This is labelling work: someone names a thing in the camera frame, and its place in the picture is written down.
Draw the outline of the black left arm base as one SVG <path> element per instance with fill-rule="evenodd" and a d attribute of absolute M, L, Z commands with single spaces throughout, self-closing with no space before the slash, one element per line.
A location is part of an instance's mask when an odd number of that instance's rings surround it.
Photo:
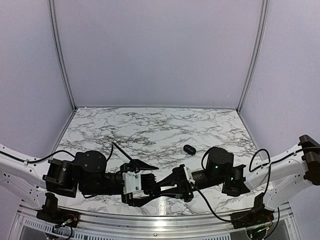
<path fill-rule="evenodd" d="M 80 216 L 78 211 L 58 207 L 58 198 L 53 193 L 47 192 L 45 197 L 44 204 L 37 211 L 37 219 L 55 224 L 56 228 L 77 227 Z"/>

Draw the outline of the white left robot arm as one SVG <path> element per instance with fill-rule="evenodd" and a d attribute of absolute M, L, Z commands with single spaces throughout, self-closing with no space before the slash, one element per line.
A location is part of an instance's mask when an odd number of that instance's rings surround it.
<path fill-rule="evenodd" d="M 75 198 L 116 196 L 133 207 L 142 207 L 161 196 L 161 187 L 152 173 L 156 167 L 130 158 L 115 172 L 107 171 L 108 157 L 90 150 L 77 152 L 72 160 L 60 160 L 53 154 L 32 159 L 4 146 L 0 147 L 0 185 L 36 210 L 54 195 Z"/>

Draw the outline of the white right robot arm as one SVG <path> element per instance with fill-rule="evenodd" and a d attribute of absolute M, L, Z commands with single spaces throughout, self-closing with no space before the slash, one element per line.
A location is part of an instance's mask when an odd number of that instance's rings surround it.
<path fill-rule="evenodd" d="M 234 155 L 220 147 L 205 154 L 204 169 L 191 172 L 182 165 L 161 180 L 161 187 L 170 187 L 162 195 L 190 201 L 195 191 L 221 185 L 223 194 L 239 197 L 265 185 L 247 214 L 252 224 L 258 224 L 267 211 L 273 212 L 301 191 L 320 184 L 320 144 L 308 135 L 302 135 L 289 150 L 256 164 L 234 166 Z"/>

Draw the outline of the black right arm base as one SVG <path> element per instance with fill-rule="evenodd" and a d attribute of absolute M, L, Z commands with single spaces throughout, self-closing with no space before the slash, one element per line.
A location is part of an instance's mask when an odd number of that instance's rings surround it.
<path fill-rule="evenodd" d="M 254 205 L 250 210 L 235 212 L 230 215 L 234 229 L 247 228 L 274 220 L 274 210 L 267 210 L 263 203 L 263 194 L 254 198 Z"/>

